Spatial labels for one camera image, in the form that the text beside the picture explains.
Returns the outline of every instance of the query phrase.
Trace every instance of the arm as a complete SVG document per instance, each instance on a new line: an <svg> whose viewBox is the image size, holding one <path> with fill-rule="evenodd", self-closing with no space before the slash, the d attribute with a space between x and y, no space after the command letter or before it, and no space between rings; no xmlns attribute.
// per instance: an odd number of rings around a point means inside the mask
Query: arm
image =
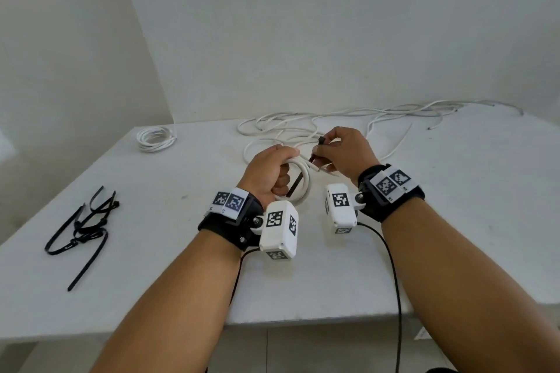
<svg viewBox="0 0 560 373"><path fill-rule="evenodd" d="M299 152L273 146L257 154L237 185L266 207L288 192L288 166ZM202 230L138 300L91 373L203 372L228 314L241 251Z"/></svg>
<svg viewBox="0 0 560 373"><path fill-rule="evenodd" d="M358 130L325 137L317 164L332 161L354 184L379 164ZM459 371L558 370L560 334L535 301L427 203L409 200L382 229L416 315Z"/></svg>

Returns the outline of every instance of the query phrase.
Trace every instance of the black wrist strap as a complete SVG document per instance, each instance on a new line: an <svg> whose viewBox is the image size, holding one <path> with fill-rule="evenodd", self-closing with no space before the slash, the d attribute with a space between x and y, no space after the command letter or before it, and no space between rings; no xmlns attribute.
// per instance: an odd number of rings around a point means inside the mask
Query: black wrist strap
<svg viewBox="0 0 560 373"><path fill-rule="evenodd" d="M412 198L425 199L426 197L420 186L415 186L412 190L402 194L397 200L394 200L392 203L389 202L370 180L379 172L387 170L390 166L390 164L375 165L365 170L358 178L358 188L363 195L363 202L366 204L366 207L361 211L379 222L385 221L389 215L394 213L406 201Z"/></svg>
<svg viewBox="0 0 560 373"><path fill-rule="evenodd" d="M242 251L247 250L248 247L257 247L259 246L260 236L255 235L251 227L256 227L254 219L264 214L262 207L259 200L249 193L237 220L231 220L221 214L210 212L198 225L198 231L203 228L213 231Z"/></svg>

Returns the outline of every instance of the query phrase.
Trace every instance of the white wall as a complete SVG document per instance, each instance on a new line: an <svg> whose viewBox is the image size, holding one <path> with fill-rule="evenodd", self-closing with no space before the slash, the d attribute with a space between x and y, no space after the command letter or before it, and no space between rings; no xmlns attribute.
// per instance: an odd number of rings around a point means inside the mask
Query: white wall
<svg viewBox="0 0 560 373"><path fill-rule="evenodd" d="M0 0L0 242L133 126L171 121L130 0Z"/></svg>
<svg viewBox="0 0 560 373"><path fill-rule="evenodd" d="M178 121L494 97L560 121L558 0L133 0Z"/></svg>

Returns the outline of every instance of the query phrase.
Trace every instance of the table surface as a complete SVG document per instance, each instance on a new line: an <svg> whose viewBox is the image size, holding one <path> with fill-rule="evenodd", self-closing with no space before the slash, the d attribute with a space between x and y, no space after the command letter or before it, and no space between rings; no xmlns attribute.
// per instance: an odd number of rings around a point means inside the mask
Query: table surface
<svg viewBox="0 0 560 373"><path fill-rule="evenodd" d="M365 129L367 118L328 118ZM419 182L430 204L501 265L540 304L560 303L560 129L506 107L467 107L428 131L435 119L380 123L370 142ZM177 124L177 142L155 154L138 151L133 129L0 247L0 339L110 333L188 245L215 192L235 186L252 139L235 121ZM302 148L309 153L311 146ZM355 228L334 235L324 214L324 186L343 181L312 172L298 207L297 256L274 262L249 255L228 324L340 321L394 315L389 259L379 238ZM44 246L101 185L117 191L106 247L72 292L99 241L59 256ZM375 225L371 220L362 221ZM70 229L57 245L69 240ZM403 296L403 310L411 307Z"/></svg>

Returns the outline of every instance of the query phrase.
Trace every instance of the left hand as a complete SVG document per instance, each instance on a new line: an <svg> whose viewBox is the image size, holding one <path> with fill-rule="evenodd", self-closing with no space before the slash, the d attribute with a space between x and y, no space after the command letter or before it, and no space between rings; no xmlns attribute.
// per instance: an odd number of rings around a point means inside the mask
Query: left hand
<svg viewBox="0 0 560 373"><path fill-rule="evenodd" d="M247 166L245 174L237 187L256 196L266 210L274 195L288 193L290 167L285 162L298 156L300 151L294 147L275 145L255 155Z"/></svg>

